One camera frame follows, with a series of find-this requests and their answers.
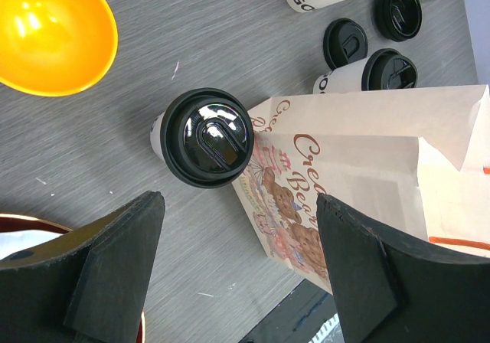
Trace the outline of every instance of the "cartoon illustration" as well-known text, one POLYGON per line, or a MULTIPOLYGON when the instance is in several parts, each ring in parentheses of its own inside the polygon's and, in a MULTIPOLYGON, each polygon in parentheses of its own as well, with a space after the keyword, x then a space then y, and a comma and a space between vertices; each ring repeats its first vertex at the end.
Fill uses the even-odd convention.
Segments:
POLYGON ((289 225, 291 225, 289 219, 301 224, 301 216, 298 213, 301 207, 294 203, 291 190, 276 183, 276 175, 270 167, 264 171, 262 184, 267 192, 274 197, 281 218, 289 225))
POLYGON ((288 232, 298 241, 301 247, 299 252, 305 263, 310 265, 319 276, 326 278, 327 264, 319 232, 315 228, 306 228, 301 224, 292 224, 288 232))
POLYGON ((281 175, 290 170, 287 154, 256 134, 253 156, 239 178, 240 186, 253 207, 253 222, 265 236, 269 254, 287 261, 293 269, 326 279, 319 232, 302 224, 302 208, 294 202, 291 190, 280 185, 281 175))

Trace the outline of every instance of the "black object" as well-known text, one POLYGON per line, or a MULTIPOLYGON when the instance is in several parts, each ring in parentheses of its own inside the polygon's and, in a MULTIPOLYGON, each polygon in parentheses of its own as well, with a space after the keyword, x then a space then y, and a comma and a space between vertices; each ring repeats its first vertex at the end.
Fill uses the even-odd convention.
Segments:
POLYGON ((328 195, 317 218, 346 343, 488 342, 490 260, 427 243, 328 195))
POLYGON ((351 19, 333 21, 323 37, 323 55, 332 69, 362 60, 368 55, 368 37, 351 19))
POLYGON ((303 280, 240 343, 307 343, 335 313, 332 295, 303 280))
POLYGON ((246 168, 253 127, 242 104, 223 90, 191 90, 165 111, 162 153, 171 172, 199 188, 218 188, 246 168))
POLYGON ((147 191, 0 260, 2 343, 135 343, 165 213, 147 191))
POLYGON ((388 39, 402 42, 415 37, 422 25, 419 0, 377 0, 374 12, 377 28, 388 39))
POLYGON ((367 60, 362 74, 362 90, 407 89, 417 86, 415 64, 398 51, 384 48, 367 60))

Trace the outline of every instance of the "red bowl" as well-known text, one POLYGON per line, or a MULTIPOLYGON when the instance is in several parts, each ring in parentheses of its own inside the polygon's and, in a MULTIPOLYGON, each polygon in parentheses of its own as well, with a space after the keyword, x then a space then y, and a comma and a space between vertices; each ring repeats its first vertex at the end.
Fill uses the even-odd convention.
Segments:
MULTIPOLYGON (((16 230, 45 230, 56 234, 67 234, 70 228, 56 224, 48 220, 16 214, 0 214, 0 233, 14 232, 16 230)), ((145 313, 141 313, 138 338, 136 343, 145 343, 145 313)))

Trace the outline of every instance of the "printed paper bag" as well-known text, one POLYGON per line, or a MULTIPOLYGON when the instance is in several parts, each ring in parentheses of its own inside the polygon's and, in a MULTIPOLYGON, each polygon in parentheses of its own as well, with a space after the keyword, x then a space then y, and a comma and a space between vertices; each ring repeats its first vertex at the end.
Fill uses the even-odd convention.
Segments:
POLYGON ((235 191, 267 255, 331 292, 318 193, 423 240, 488 255, 488 87, 274 97, 249 111, 235 191))

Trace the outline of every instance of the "bowl rim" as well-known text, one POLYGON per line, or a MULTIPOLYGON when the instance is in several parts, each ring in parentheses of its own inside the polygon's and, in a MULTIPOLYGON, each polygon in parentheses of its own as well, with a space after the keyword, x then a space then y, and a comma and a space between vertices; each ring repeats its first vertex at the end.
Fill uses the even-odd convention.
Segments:
POLYGON ((113 30, 113 40, 114 40, 114 45, 113 45, 113 50, 111 51, 110 58, 106 63, 106 66, 89 82, 87 82, 85 85, 77 88, 72 88, 69 90, 60 90, 57 92, 46 92, 42 90, 35 90, 35 89, 30 89, 26 88, 23 86, 20 86, 16 83, 11 82, 8 79, 5 79, 4 77, 0 76, 0 83, 6 85, 7 87, 11 87, 12 89, 18 90, 22 93, 28 93, 32 94, 33 96, 46 96, 50 98, 61 98, 64 96, 70 96, 73 94, 81 93, 91 87, 93 87, 95 84, 99 83, 102 78, 107 74, 109 69, 114 63, 114 60, 116 59, 116 54, 117 54, 117 48, 119 45, 119 34, 117 31, 117 23, 116 23, 116 17, 114 16, 113 11, 111 10, 109 3, 107 0, 99 0, 103 4, 103 8, 106 10, 107 14, 109 15, 110 19, 110 24, 111 24, 111 29, 113 30))
POLYGON ((36 217, 31 217, 31 216, 28 216, 28 215, 0 213, 0 219, 1 218, 22 219, 23 221, 33 221, 33 222, 39 222, 39 223, 49 224, 50 226, 61 228, 63 230, 67 230, 67 231, 72 231, 73 230, 73 229, 71 229, 69 227, 65 227, 65 226, 63 226, 61 224, 50 222, 49 220, 43 220, 43 219, 39 219, 39 218, 36 218, 36 217))

